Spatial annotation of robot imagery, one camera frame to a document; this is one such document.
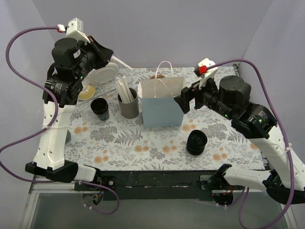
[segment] black cup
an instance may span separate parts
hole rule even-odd
[[[108,103],[103,98],[94,99],[91,102],[91,109],[101,120],[107,120],[109,118]]]
[[[208,139],[204,132],[193,130],[187,139],[186,149],[190,154],[200,155],[203,153],[207,142]]]

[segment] gray cup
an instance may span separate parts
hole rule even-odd
[[[131,103],[124,104],[122,103],[121,97],[118,94],[118,101],[122,116],[125,118],[135,118],[139,114],[138,94],[134,89],[132,88],[129,89],[134,97],[134,100]]]

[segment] gray floor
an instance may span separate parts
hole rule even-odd
[[[110,210],[115,202],[105,201],[99,206]],[[238,229],[238,209],[239,204],[223,209],[192,199],[123,200],[116,213],[104,216],[85,208],[81,194],[40,194],[31,228]],[[280,205],[266,194],[250,192],[243,211],[244,224],[250,228],[265,225],[280,211]],[[286,229],[285,218],[272,228]]]

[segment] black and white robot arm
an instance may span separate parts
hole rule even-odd
[[[66,29],[58,25],[65,38],[58,40],[52,50],[54,63],[51,65],[45,87],[55,96],[59,105],[54,124],[47,127],[55,111],[55,103],[44,92],[43,128],[39,148],[33,162],[27,163],[25,170],[44,176],[47,179],[70,183],[74,180],[93,181],[97,179],[96,168],[67,161],[64,159],[64,147],[71,115],[82,91],[82,81],[92,69],[106,66],[113,51],[96,42],[82,32],[82,21],[71,20]]]
[[[185,114],[190,111],[189,102],[195,98],[195,109],[205,105],[232,120],[231,126],[262,151],[273,170],[255,171],[224,164],[205,181],[205,185],[215,189],[235,185],[251,187],[285,204],[290,192],[290,168],[283,135],[276,119],[266,107],[250,102],[251,86],[242,78],[226,76],[221,79],[218,89],[214,81],[217,68],[206,70],[207,66],[214,64],[209,59],[201,61],[194,72],[202,79],[182,89],[175,101]],[[305,165],[293,149],[290,151],[295,172],[292,204],[305,203]]]

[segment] table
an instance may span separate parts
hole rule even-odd
[[[155,72],[156,68],[135,68],[131,87],[137,89],[140,80]],[[161,68],[159,73],[169,76],[170,69]],[[188,85],[198,80],[193,67],[173,68],[173,73],[184,76]],[[221,78],[234,74],[233,67],[219,67],[214,78],[217,86]],[[191,104],[181,126],[145,129],[141,114],[134,119],[122,117],[116,98],[115,92],[105,96],[110,111],[106,121],[98,119],[90,103],[87,109],[72,115],[72,140],[66,145],[65,159],[101,170],[213,170],[224,163],[264,169],[260,150],[233,130],[229,120],[206,107],[195,111]],[[202,130],[208,137],[199,156],[186,151],[187,137],[193,129]]]

